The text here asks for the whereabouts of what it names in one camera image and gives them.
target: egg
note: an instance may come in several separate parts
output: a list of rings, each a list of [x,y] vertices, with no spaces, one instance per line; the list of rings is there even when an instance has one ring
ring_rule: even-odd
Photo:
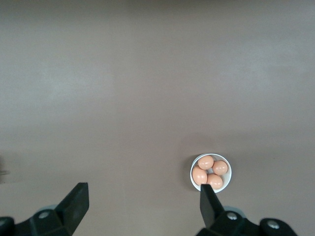
[[[208,174],[207,184],[211,185],[213,189],[220,189],[223,186],[223,180],[216,174]]]
[[[213,173],[217,175],[224,175],[227,170],[228,166],[224,161],[215,161],[213,167],[212,167]]]
[[[201,169],[199,166],[195,166],[192,169],[192,179],[197,185],[202,185],[207,183],[207,172]]]
[[[213,162],[213,157],[206,155],[198,160],[198,166],[203,170],[208,170],[213,166]]]

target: screw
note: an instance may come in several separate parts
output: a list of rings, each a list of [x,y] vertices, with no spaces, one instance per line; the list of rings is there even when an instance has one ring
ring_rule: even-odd
[[[280,226],[278,225],[278,223],[274,220],[268,220],[267,221],[267,225],[270,227],[270,228],[273,228],[275,230],[277,230],[278,228],[280,228]]]
[[[39,219],[44,219],[49,215],[49,211],[44,211],[43,213],[41,213],[38,218]]]
[[[227,217],[230,219],[230,220],[237,220],[237,215],[233,212],[229,212],[227,214]]]

